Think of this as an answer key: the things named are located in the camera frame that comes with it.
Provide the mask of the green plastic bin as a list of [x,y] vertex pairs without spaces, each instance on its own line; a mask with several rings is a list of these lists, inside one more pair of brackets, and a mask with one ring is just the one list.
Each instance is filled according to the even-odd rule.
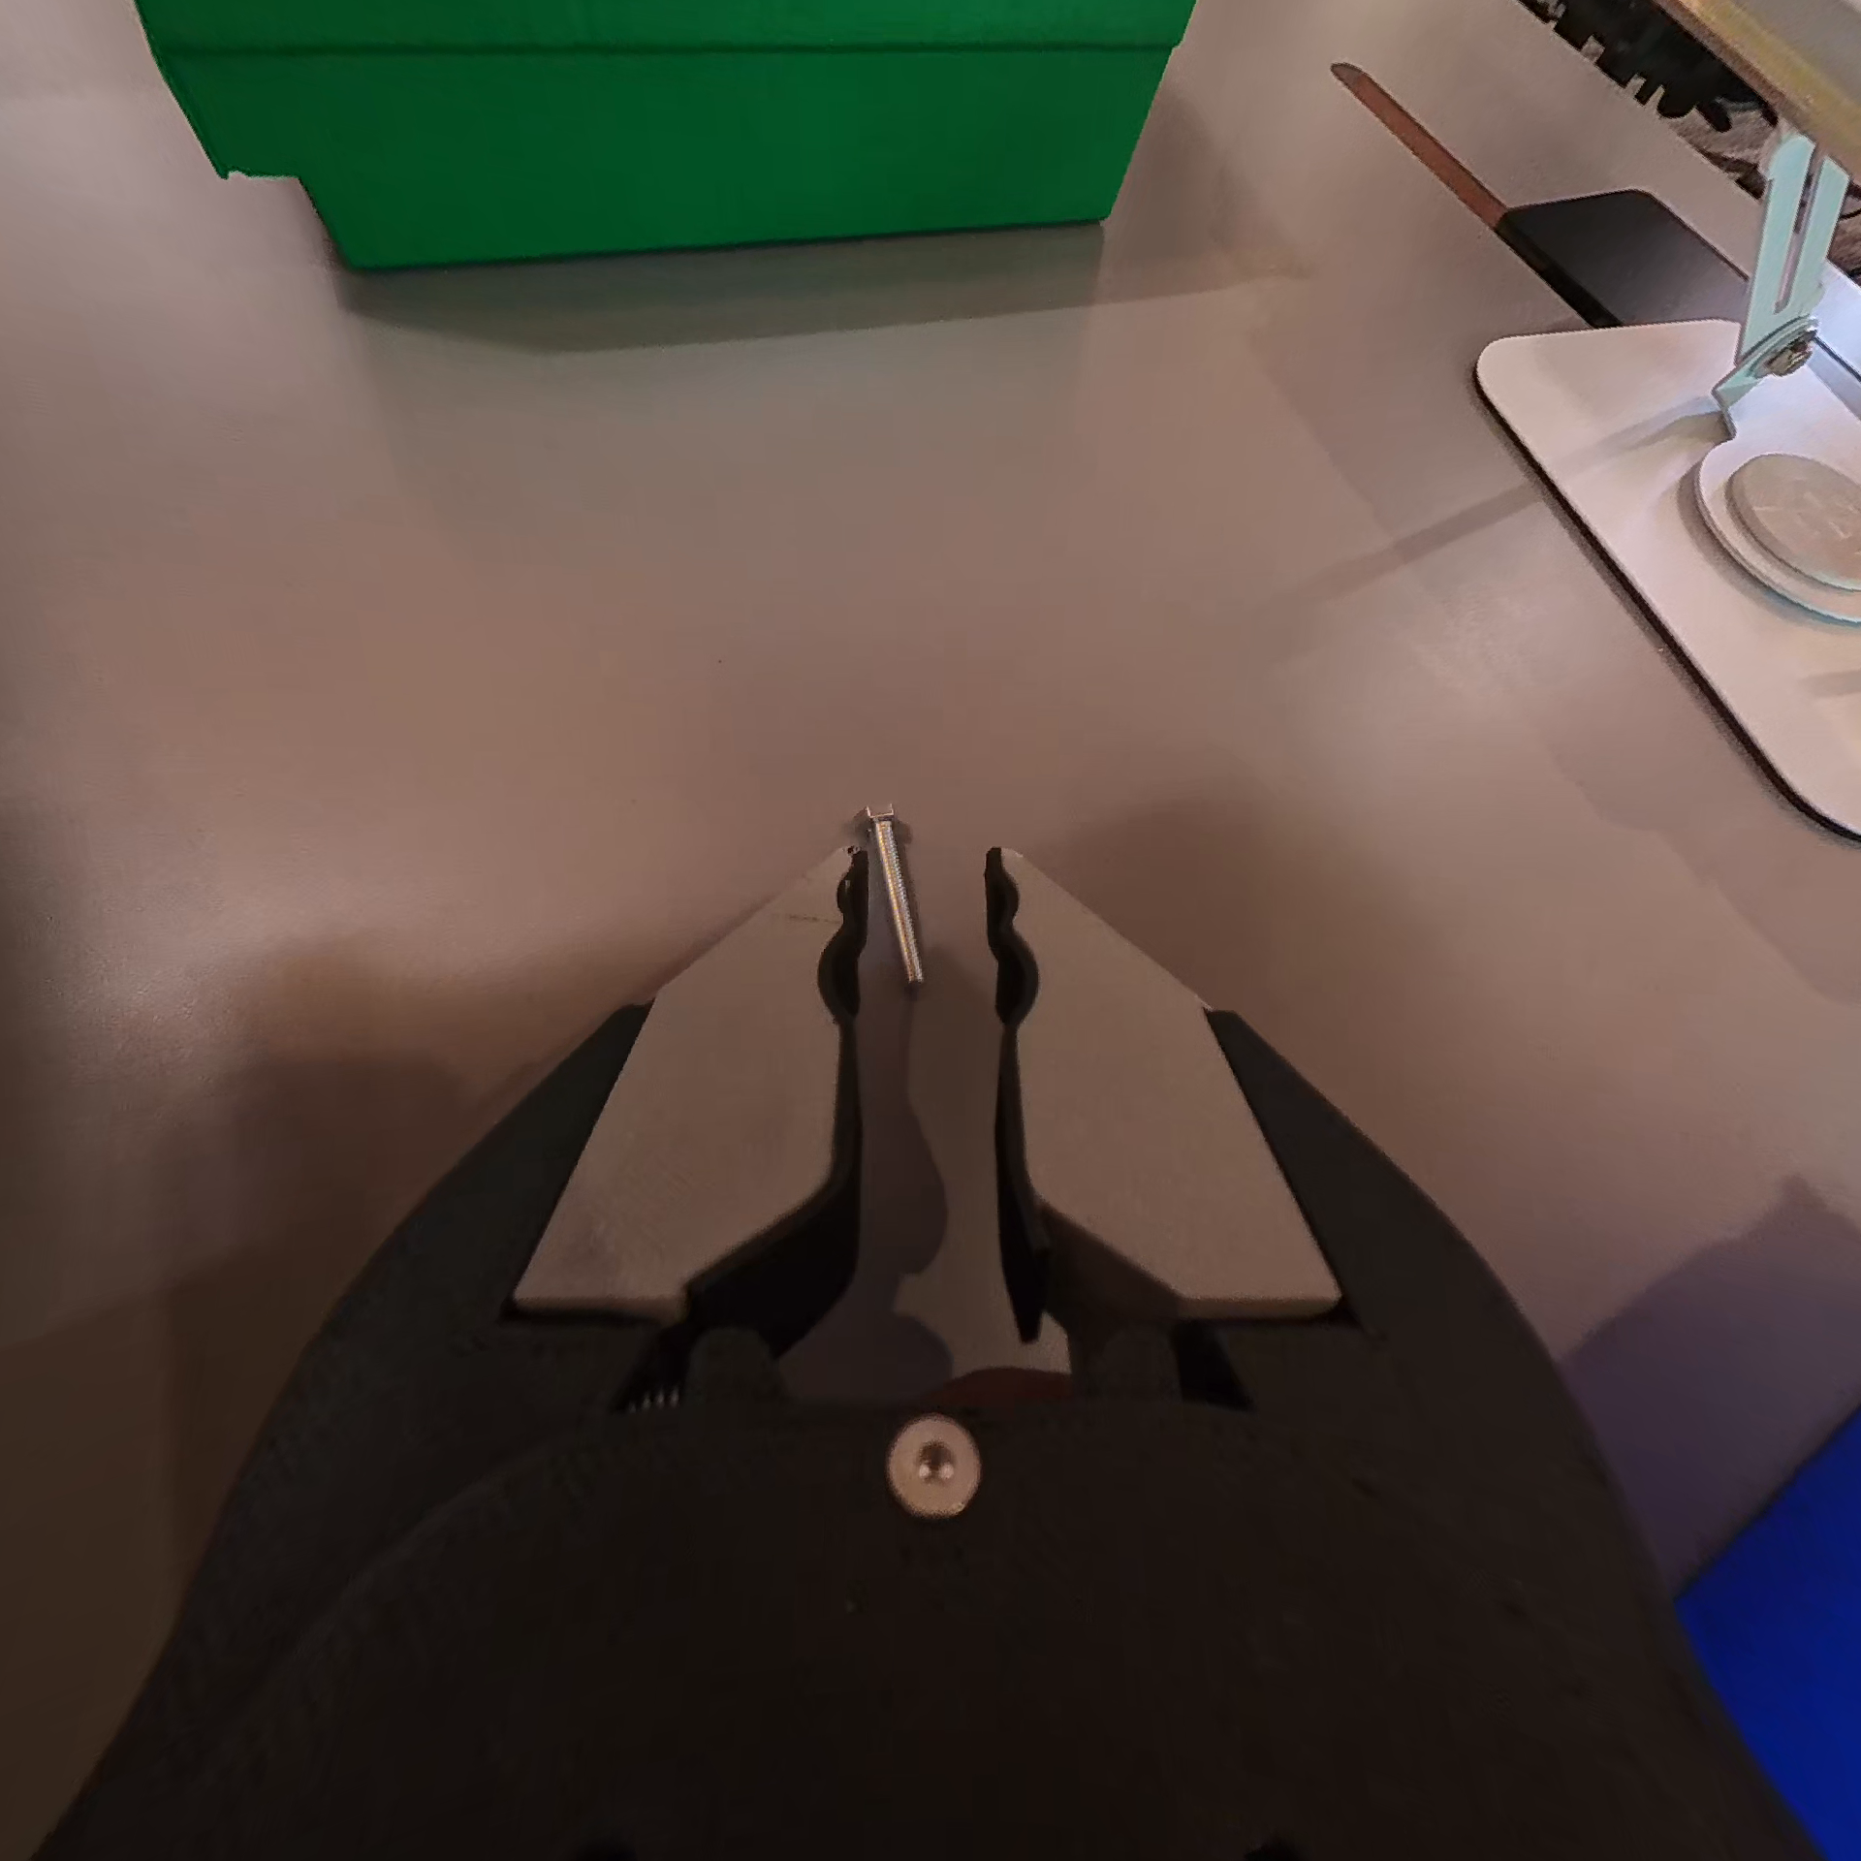
[[364,271],[1106,218],[1190,2],[143,2]]

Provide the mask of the blue plastic bin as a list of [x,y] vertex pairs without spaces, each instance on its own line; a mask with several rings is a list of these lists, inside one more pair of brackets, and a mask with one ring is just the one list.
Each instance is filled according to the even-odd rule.
[[1859,1857],[1859,1421],[1680,1594],[1692,1648],[1827,1858]]

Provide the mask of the white metal stand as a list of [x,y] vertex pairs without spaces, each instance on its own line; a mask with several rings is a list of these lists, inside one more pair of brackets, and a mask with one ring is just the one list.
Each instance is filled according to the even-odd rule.
[[1487,408],[1806,815],[1857,840],[1857,311],[1820,329],[1847,174],[1799,127],[1762,163],[1742,321],[1517,335]]

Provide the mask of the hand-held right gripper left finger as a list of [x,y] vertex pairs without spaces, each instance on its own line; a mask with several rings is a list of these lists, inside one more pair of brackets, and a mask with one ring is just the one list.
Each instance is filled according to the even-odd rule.
[[868,857],[837,851],[645,1008],[514,1307],[792,1349],[857,1260]]

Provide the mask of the silver hex bolt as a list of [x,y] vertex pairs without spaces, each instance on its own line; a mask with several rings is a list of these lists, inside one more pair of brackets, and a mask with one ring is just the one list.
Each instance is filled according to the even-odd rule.
[[907,863],[907,836],[890,807],[866,807],[861,823],[871,842],[874,873],[890,914],[900,974],[909,992],[923,988],[923,947],[917,925],[914,888]]

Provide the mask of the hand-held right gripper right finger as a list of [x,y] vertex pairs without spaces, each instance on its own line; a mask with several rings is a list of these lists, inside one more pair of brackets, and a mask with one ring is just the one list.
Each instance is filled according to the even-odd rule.
[[1021,1338],[1342,1303],[1210,1005],[1023,852],[984,863],[1000,1257]]

